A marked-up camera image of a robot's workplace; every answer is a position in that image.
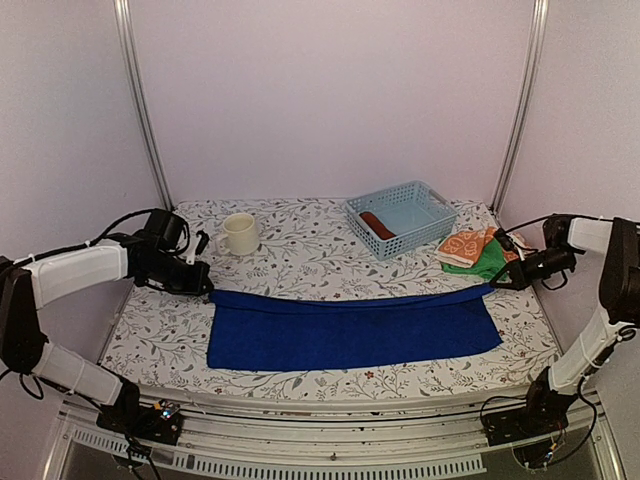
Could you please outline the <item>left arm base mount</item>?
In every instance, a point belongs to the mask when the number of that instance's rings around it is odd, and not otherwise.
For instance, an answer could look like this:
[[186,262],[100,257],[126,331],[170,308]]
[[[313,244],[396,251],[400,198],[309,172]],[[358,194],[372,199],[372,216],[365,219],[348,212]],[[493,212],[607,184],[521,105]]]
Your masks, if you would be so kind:
[[96,425],[136,440],[175,446],[184,423],[180,410],[179,404],[165,399],[142,405],[139,387],[127,381],[113,405],[100,406]]

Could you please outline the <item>orange patterned towel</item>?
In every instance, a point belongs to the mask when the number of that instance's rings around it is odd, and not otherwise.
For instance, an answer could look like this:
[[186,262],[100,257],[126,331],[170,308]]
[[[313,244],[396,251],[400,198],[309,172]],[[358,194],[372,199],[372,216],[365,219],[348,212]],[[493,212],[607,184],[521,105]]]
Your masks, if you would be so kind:
[[[484,247],[491,240],[495,240],[496,231],[495,227],[488,227],[484,230],[466,230],[451,234],[436,247],[436,259],[441,263],[469,268],[479,260]],[[525,248],[529,247],[520,234],[512,235],[517,236]],[[510,252],[504,252],[504,255],[507,262],[518,258],[518,255]]]

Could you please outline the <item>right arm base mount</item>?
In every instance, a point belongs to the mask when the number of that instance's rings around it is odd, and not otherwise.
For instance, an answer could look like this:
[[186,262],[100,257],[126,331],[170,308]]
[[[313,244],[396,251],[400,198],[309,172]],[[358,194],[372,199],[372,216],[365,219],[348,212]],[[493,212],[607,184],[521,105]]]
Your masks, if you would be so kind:
[[480,411],[480,422],[490,446],[526,440],[566,428],[567,412],[578,395],[560,394],[551,389],[546,379],[537,379],[529,386],[523,406],[485,413],[484,407],[495,398],[488,399]]

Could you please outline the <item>blue towel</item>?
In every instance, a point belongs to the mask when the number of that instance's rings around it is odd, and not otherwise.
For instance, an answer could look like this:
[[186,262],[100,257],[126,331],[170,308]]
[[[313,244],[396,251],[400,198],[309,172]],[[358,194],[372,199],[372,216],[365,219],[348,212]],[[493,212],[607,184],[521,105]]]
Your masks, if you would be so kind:
[[217,290],[211,369],[348,370],[482,354],[502,342],[488,285],[434,295],[303,301]]

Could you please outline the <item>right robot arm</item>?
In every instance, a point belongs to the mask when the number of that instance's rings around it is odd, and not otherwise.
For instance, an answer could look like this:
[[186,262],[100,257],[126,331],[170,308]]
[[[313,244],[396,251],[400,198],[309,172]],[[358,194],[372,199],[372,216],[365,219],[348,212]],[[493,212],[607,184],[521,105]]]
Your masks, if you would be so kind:
[[[545,248],[521,248],[512,233],[542,224]],[[581,380],[606,363],[624,336],[639,327],[639,223],[620,217],[551,214],[496,232],[499,244],[517,257],[490,280],[494,289],[520,291],[538,282],[545,285],[559,274],[562,283],[586,253],[603,258],[591,319],[569,349],[549,367],[546,388],[575,395]]]

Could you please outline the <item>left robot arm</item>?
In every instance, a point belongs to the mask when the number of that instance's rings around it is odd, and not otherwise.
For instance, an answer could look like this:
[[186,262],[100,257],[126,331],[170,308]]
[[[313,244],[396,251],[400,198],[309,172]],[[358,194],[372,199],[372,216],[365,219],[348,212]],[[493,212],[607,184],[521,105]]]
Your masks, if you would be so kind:
[[136,386],[49,338],[40,323],[60,302],[126,282],[177,296],[213,289],[199,256],[209,243],[185,219],[159,208],[115,220],[95,238],[21,259],[1,259],[1,363],[6,374],[30,376],[104,406],[128,434],[148,426],[148,412],[129,396]]

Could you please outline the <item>brown towel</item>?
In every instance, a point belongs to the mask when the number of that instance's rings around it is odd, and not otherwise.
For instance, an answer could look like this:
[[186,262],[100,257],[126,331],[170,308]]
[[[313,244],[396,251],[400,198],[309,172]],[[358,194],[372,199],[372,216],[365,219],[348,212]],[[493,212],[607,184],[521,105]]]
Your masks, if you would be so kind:
[[372,212],[365,211],[359,214],[364,223],[383,241],[390,240],[395,234],[390,231]]

